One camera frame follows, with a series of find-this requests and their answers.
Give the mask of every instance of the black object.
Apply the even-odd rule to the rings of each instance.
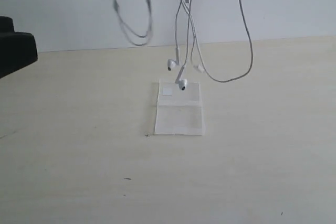
[[[0,78],[37,61],[32,34],[18,33],[13,20],[0,16]]]

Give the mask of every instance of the light wood surface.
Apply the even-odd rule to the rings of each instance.
[[[245,42],[203,51],[248,67]],[[190,66],[205,136],[151,135],[174,47],[39,57],[0,80],[0,223],[336,223],[336,38],[257,41],[229,84]]]

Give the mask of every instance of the white wall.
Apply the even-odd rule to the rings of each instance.
[[[174,44],[178,0],[152,0],[151,45]],[[336,34],[335,0],[243,0],[254,40]],[[145,30],[144,0],[120,0],[123,14]],[[201,42],[246,40],[237,0],[194,0]],[[0,0],[0,15],[14,18],[18,30],[33,33],[39,51],[129,47],[112,9],[112,0]],[[185,28],[185,18],[180,22]],[[185,31],[180,30],[183,42]]]

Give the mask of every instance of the transparent plastic holder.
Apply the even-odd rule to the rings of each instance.
[[[155,134],[205,134],[201,87],[198,82],[188,83],[184,91],[175,83],[159,82]]]

